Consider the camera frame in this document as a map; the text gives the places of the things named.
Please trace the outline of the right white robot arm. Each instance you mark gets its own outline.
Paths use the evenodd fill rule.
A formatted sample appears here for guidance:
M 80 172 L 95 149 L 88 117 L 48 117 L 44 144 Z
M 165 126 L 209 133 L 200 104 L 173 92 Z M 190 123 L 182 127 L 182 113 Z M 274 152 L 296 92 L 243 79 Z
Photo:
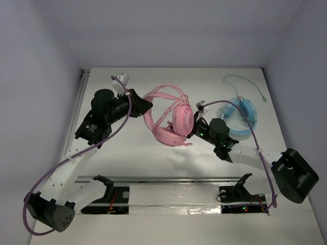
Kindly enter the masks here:
M 279 193 L 294 203 L 302 203 L 319 181 L 318 174 L 298 151 L 291 148 L 283 152 L 263 151 L 240 143 L 229 136 L 229 128 L 220 118 L 207 123 L 200 112 L 196 112 L 188 138 L 192 136 L 213 145 L 213 152 L 220 160 L 262 169 L 268 186 L 277 186 Z

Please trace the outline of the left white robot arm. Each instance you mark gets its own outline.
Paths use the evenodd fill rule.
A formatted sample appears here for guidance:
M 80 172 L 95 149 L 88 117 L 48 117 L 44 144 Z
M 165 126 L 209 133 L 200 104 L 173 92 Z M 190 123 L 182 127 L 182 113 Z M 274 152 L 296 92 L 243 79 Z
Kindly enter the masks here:
M 72 146 L 63 160 L 44 174 L 24 199 L 22 212 L 26 230 L 35 236 L 63 232 L 76 214 L 96 200 L 113 197 L 113 181 L 97 175 L 79 190 L 73 185 L 88 161 L 101 146 L 115 136 L 131 117 L 143 116 L 153 104 L 141 98 L 134 89 L 115 95 L 109 89 L 95 92 L 91 110 L 75 132 L 76 139 L 86 140 L 88 147 Z

